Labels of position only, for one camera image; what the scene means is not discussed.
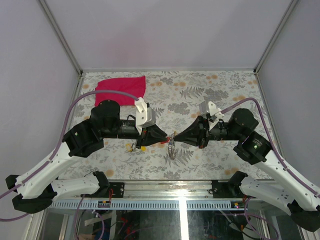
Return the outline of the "red tag key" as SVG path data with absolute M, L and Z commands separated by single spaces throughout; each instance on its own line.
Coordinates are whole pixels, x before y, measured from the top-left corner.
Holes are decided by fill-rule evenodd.
M 169 143 L 170 142 L 170 139 L 167 139 L 166 141 L 162 141 L 162 142 L 160 142 L 161 144 L 167 144 L 167 143 Z

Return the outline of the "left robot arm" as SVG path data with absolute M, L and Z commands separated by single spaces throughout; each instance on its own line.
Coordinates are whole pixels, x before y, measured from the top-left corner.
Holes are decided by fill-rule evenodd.
M 106 197 L 110 183 L 102 171 L 69 180 L 58 177 L 75 163 L 103 149 L 105 139 L 135 140 L 138 149 L 167 139 L 166 133 L 156 125 L 155 111 L 142 99 L 134 117 L 121 119 L 120 110 L 116 101 L 102 101 L 91 109 L 89 119 L 64 134 L 53 157 L 46 157 L 23 175 L 9 175 L 5 179 L 7 187 L 17 193 L 12 199 L 14 209 L 35 214 L 60 199 Z

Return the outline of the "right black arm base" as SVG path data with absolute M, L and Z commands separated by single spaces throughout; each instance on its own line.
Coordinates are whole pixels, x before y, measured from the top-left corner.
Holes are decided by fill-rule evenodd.
M 219 180 L 211 180 L 211 188 L 208 190 L 208 193 L 212 195 L 214 199 L 228 199 L 237 196 L 231 184 Z

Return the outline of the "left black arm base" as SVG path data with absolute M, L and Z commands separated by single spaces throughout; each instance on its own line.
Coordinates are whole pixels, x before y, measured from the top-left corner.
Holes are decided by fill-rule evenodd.
M 120 199 L 124 197 L 125 193 L 125 183 L 124 182 L 111 182 L 109 186 L 109 192 L 111 193 L 111 198 Z

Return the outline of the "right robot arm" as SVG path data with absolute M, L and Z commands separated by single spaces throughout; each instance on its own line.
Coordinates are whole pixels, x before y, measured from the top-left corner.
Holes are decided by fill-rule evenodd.
M 237 141 L 233 148 L 236 155 L 267 173 L 282 188 L 260 183 L 237 171 L 229 180 L 229 194 L 236 198 L 242 194 L 255 197 L 287 213 L 299 227 L 309 232 L 319 230 L 320 188 L 284 160 L 273 143 L 255 131 L 257 125 L 250 110 L 239 108 L 228 122 L 198 116 L 174 140 L 200 149 L 210 141 Z

